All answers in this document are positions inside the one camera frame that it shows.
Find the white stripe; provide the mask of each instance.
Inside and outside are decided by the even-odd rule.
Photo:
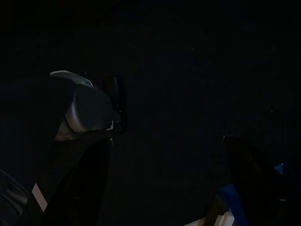
[[[42,195],[42,192],[40,191],[37,184],[34,184],[32,194],[36,198],[39,206],[41,207],[42,211],[44,212],[48,203],[46,202],[46,200],[45,200],[44,196]]]

